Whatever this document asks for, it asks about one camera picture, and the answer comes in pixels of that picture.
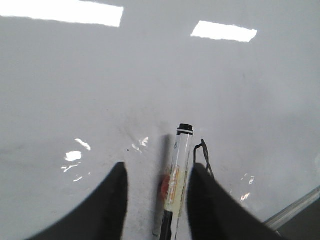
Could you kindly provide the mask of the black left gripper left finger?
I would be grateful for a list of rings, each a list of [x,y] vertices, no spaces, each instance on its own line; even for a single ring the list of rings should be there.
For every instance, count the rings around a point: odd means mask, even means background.
[[[67,216],[32,240],[120,240],[128,208],[129,180],[118,162],[101,184]]]

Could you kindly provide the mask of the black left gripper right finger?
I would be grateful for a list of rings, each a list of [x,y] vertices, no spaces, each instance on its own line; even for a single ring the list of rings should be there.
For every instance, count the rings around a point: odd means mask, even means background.
[[[193,240],[282,240],[242,208],[196,163],[187,191],[187,214]]]

